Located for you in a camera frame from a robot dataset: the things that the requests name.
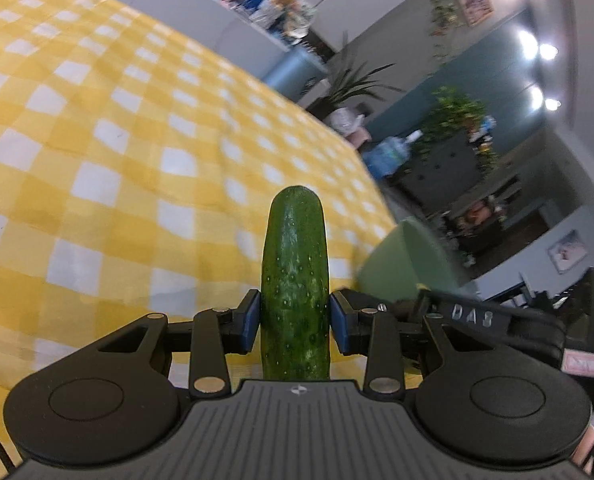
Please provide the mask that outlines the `pink small appliance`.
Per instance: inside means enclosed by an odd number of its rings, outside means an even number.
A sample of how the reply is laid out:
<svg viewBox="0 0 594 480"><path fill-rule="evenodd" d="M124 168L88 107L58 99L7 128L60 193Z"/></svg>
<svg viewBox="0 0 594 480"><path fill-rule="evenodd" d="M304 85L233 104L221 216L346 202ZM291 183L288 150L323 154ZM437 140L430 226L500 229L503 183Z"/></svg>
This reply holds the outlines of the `pink small appliance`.
<svg viewBox="0 0 594 480"><path fill-rule="evenodd" d="M372 136L367 128L359 127L346 136L346 140L356 149L359 150L366 142L372 140Z"/></svg>

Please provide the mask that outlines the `yellow checkered tablecloth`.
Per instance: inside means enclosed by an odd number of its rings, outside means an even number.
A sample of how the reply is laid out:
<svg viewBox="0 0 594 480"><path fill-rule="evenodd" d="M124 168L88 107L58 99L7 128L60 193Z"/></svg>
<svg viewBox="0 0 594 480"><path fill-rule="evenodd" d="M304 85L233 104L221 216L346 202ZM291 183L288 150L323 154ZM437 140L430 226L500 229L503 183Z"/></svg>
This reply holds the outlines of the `yellow checkered tablecloth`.
<svg viewBox="0 0 594 480"><path fill-rule="evenodd" d="M351 285L394 220L337 133L116 0L0 0L0 434L35 370L152 311L237 304L295 184Z"/></svg>

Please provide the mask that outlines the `blue-grey trash can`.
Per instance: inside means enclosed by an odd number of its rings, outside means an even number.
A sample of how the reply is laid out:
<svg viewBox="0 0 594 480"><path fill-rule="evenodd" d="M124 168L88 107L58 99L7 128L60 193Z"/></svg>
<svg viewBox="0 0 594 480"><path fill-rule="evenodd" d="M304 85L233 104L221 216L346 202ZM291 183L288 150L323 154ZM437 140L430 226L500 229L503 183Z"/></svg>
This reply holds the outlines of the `blue-grey trash can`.
<svg viewBox="0 0 594 480"><path fill-rule="evenodd" d="M327 73L326 65L316 53L294 47L262 78L262 82L289 101L297 102L325 79Z"/></svg>

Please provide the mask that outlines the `framed picture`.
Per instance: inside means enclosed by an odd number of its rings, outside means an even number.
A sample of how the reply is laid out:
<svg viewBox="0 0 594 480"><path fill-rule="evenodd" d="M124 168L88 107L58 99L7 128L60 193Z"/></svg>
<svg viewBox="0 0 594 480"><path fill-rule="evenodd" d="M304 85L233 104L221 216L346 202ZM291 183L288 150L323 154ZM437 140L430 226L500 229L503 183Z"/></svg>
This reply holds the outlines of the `framed picture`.
<svg viewBox="0 0 594 480"><path fill-rule="evenodd" d="M491 0L457 0L469 27L474 27L485 21L494 13Z"/></svg>

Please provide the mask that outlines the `dark grey dresser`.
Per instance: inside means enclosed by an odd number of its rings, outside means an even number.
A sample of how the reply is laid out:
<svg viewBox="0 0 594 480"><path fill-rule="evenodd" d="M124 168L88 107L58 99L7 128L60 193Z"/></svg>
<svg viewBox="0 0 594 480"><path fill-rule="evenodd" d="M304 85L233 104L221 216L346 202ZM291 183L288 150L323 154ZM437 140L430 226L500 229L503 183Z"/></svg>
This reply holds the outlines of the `dark grey dresser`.
<svg viewBox="0 0 594 480"><path fill-rule="evenodd" d="M391 185L425 214L445 211L483 179L478 155L465 133L413 155L390 178Z"/></svg>

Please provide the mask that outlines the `white tv cabinet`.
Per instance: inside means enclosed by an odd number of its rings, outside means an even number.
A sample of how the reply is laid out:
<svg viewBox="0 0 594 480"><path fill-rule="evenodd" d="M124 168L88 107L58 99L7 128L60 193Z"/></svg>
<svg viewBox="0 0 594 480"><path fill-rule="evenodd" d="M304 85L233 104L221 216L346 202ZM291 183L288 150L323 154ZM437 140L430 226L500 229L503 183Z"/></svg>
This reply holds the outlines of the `white tv cabinet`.
<svg viewBox="0 0 594 480"><path fill-rule="evenodd" d="M259 79L283 58L308 54L303 48L286 46L216 0L118 1L182 32Z"/></svg>

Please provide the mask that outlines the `hanging vine plant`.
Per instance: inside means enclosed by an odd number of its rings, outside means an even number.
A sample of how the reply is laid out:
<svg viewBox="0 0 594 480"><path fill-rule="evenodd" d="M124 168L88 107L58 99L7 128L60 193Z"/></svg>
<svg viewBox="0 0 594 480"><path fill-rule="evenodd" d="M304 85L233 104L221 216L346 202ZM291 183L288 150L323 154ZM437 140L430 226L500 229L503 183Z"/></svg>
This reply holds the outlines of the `hanging vine plant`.
<svg viewBox="0 0 594 480"><path fill-rule="evenodd" d="M432 57L440 65L446 65L452 56L453 38L463 22L454 0L430 0L431 38L434 40Z"/></svg>

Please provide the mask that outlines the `white plastic bag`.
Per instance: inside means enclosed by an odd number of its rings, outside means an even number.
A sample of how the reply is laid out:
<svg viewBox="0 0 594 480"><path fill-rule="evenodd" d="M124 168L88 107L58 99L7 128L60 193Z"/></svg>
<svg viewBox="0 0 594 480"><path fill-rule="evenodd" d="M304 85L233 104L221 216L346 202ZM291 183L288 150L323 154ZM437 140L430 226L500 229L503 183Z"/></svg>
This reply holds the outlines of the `white plastic bag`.
<svg viewBox="0 0 594 480"><path fill-rule="evenodd" d="M353 108L339 107L325 119L325 122L340 136L350 136L362 127L364 115Z"/></svg>

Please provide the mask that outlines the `green cucumber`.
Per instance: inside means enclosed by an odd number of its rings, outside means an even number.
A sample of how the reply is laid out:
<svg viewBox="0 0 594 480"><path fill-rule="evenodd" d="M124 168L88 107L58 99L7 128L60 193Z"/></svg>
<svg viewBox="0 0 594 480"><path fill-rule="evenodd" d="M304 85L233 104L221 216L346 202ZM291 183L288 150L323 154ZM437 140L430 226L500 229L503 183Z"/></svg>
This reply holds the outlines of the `green cucumber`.
<svg viewBox="0 0 594 480"><path fill-rule="evenodd" d="M324 212L305 186L272 201L261 266L261 357L271 382L329 378L329 273Z"/></svg>

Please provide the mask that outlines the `potted green plant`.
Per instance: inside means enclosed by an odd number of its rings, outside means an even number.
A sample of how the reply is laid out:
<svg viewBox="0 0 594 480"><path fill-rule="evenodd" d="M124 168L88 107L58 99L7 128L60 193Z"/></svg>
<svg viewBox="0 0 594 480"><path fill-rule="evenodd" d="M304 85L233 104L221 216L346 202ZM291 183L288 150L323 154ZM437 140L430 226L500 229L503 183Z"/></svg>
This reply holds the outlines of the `potted green plant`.
<svg viewBox="0 0 594 480"><path fill-rule="evenodd" d="M322 122L334 110L342 107L345 102L365 96L379 102L385 102L382 92L403 93L404 90L393 84L385 84L379 75L393 68L394 63L382 64L368 68L367 62L360 62L358 54L350 46L348 34L342 37L342 48L329 60L327 82L329 88L317 98L306 110Z"/></svg>

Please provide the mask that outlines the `green plastic bowl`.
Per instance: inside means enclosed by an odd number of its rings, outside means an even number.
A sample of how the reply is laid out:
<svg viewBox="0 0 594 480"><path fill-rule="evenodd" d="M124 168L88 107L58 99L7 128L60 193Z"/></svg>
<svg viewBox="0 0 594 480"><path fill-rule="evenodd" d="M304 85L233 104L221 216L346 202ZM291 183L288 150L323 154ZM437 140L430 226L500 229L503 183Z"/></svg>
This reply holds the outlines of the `green plastic bowl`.
<svg viewBox="0 0 594 480"><path fill-rule="evenodd" d="M370 253L355 279L355 289L390 302L417 297L420 288L473 295L465 269L454 252L417 218L402 220Z"/></svg>

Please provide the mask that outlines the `blue water jug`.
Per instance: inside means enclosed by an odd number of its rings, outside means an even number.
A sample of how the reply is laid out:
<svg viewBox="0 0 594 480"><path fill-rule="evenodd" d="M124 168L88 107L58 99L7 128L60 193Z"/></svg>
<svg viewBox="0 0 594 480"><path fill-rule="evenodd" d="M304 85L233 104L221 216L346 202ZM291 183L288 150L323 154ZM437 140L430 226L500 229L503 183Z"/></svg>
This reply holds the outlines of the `blue water jug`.
<svg viewBox="0 0 594 480"><path fill-rule="evenodd" d="M415 130L408 136L388 136L374 148L362 154L363 162L376 180L391 177L411 158L411 147L423 133Z"/></svg>

